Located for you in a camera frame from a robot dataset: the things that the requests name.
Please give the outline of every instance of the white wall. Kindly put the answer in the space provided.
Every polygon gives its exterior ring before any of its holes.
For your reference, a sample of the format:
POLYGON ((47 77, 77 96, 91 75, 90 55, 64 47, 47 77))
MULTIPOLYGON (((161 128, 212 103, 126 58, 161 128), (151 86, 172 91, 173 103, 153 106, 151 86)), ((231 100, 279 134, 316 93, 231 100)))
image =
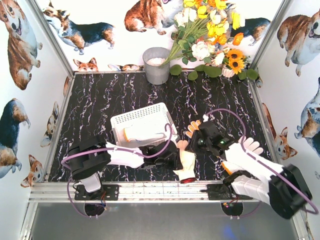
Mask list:
MULTIPOLYGON (((318 1, 295 0, 283 20, 295 15, 311 17, 319 11, 319 7, 318 1)), ((317 47, 320 49, 319 38, 317 42, 317 47)), ((275 34, 258 64, 263 80, 263 87, 259 89, 259 93, 262 102, 270 111, 277 134, 280 134, 284 127, 288 127, 287 141, 298 151, 297 155, 285 160, 284 164, 293 164, 301 170, 313 195, 313 202, 320 209, 320 179, 315 175, 315 172, 320 173, 320 158, 305 138, 296 139, 294 135, 298 133, 297 126, 301 126, 301 113, 304 107, 318 91, 320 55, 302 67, 300 77, 296 74, 297 65, 292 61, 289 67, 285 66, 286 55, 287 51, 280 47, 275 34)), ((308 219, 314 239, 320 239, 320 216, 308 214, 308 219)))
MULTIPOLYGON (((41 8, 49 5, 49 0, 38 0, 41 8)), ((77 71, 77 66, 73 59, 83 63, 89 62, 94 57, 97 61, 99 71, 110 71, 108 64, 114 65, 143 65, 142 54, 145 50, 152 47, 164 47, 170 49, 172 46, 171 33, 175 30, 174 26, 166 28, 166 35, 159 35, 157 31, 148 29, 146 32, 129 32, 124 25, 126 13, 137 0, 123 0, 121 4, 118 1, 100 1, 91 0, 90 4, 84 0, 52 0, 53 7, 56 10, 67 10, 70 13, 69 19, 76 24, 92 24, 92 23, 109 23, 115 26, 115 45, 113 49, 108 49, 107 42, 102 40, 91 46, 84 48, 84 55, 74 51, 72 46, 65 44, 57 35, 57 32, 51 27, 61 48, 67 56, 73 70, 77 71)), ((247 19, 267 18, 273 20, 282 0, 234 0, 232 3, 237 4, 237 11, 244 15, 247 19)), ((253 59, 262 40, 258 41, 254 46, 248 46, 252 41, 251 37, 245 38, 237 47, 244 51, 247 56, 253 59)), ((181 60, 172 61, 172 64, 179 63, 186 67, 181 60)), ((188 68, 198 66, 199 62, 189 62, 188 68)))
POLYGON ((62 104, 64 82, 67 76, 65 68, 25 1, 19 0, 18 3, 32 26, 37 41, 43 44, 43 48, 38 50, 37 55, 37 59, 41 61, 40 68, 33 67, 32 79, 26 90, 19 89, 9 72, 9 34, 5 24, 0 21, 0 116, 7 102, 17 98, 22 102, 31 123, 30 129, 22 123, 19 125, 17 158, 22 163, 21 171, 18 169, 15 173, 9 171, 0 178, 0 238, 3 240, 19 238, 30 195, 30 187, 20 186, 30 172, 28 156, 33 155, 42 165, 45 164, 49 147, 40 147, 40 142, 47 130, 47 122, 52 114, 54 102, 57 101, 59 106, 62 104))

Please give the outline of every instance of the white glove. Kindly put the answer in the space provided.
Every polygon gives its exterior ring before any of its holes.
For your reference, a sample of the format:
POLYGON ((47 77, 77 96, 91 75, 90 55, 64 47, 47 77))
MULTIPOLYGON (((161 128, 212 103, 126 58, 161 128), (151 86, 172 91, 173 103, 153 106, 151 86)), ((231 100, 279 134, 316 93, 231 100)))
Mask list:
POLYGON ((185 151, 186 147, 188 146, 188 141, 184 140, 180 140, 178 141, 178 143, 176 144, 176 147, 180 149, 180 160, 183 166, 182 170, 176 170, 173 171, 175 174, 178 175, 179 180, 185 180, 185 179, 190 179, 190 178, 194 178, 195 179, 195 172, 194 172, 194 168, 195 168, 195 162, 196 162, 196 155, 194 153, 185 151))
MULTIPOLYGON (((248 149, 251 152, 254 152, 257 155, 260 155, 264 152, 264 149, 262 147, 259 147, 260 143, 257 141, 254 141, 254 139, 252 137, 249 137, 248 139, 246 139, 246 137, 244 136, 243 138, 244 138, 243 145, 246 149, 248 149)), ((244 171, 245 170, 236 164, 228 162, 228 160, 222 162, 222 167, 226 170, 226 172, 229 175, 231 175, 232 173, 237 172, 237 171, 244 171)))

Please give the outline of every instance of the flower pot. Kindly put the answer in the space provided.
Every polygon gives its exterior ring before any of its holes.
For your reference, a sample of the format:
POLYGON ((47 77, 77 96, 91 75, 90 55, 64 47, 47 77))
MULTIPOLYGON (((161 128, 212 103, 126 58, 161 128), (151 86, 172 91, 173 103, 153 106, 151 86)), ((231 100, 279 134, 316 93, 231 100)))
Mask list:
POLYGON ((226 78, 231 78, 235 75, 236 73, 232 70, 232 69, 229 69, 227 67, 223 67, 222 68, 222 76, 226 77, 226 78))
POLYGON ((170 62, 165 65, 151 65, 148 61, 154 58, 166 59, 170 51, 164 47, 151 47, 147 49, 143 55, 144 69, 146 79, 154 85, 164 84, 169 79, 170 62))

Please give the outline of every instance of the basket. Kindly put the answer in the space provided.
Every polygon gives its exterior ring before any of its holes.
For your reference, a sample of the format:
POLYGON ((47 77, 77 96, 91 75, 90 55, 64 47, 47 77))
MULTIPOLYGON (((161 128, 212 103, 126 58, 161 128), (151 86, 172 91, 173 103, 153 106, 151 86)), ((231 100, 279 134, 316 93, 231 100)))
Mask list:
POLYGON ((142 118, 150 118, 152 120, 160 120, 164 123, 169 123, 172 127, 172 140, 176 142, 180 139, 177 135, 176 126, 168 112, 166 105, 161 102, 154 105, 146 106, 137 110, 126 112, 117 116, 113 116, 111 121, 111 127, 117 146, 126 148, 137 148, 147 145, 157 146, 160 143, 169 139, 169 134, 164 138, 149 139, 144 141, 126 141, 124 129, 130 127, 135 121, 142 118))

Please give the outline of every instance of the metal bracket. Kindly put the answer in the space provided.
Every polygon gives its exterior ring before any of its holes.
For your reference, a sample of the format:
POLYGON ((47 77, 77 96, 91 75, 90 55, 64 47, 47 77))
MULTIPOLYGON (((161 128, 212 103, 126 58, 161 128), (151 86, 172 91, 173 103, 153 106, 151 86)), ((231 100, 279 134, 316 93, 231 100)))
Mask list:
MULTIPOLYGON (((118 201, 119 185, 103 184, 102 187, 103 187, 103 191, 106 192, 104 195, 104 199, 106 201, 118 201)), ((100 199, 92 199, 92 196, 90 195, 90 193, 86 191, 85 186, 82 184, 79 184, 78 186, 76 186, 74 200, 89 201, 89 200, 100 200, 100 199)))
MULTIPOLYGON (((208 193, 209 200, 232 200, 235 198, 230 187, 224 184, 207 184, 207 189, 201 190, 202 193, 208 193)), ((245 195, 239 195, 239 200, 252 200, 253 198, 245 195)))

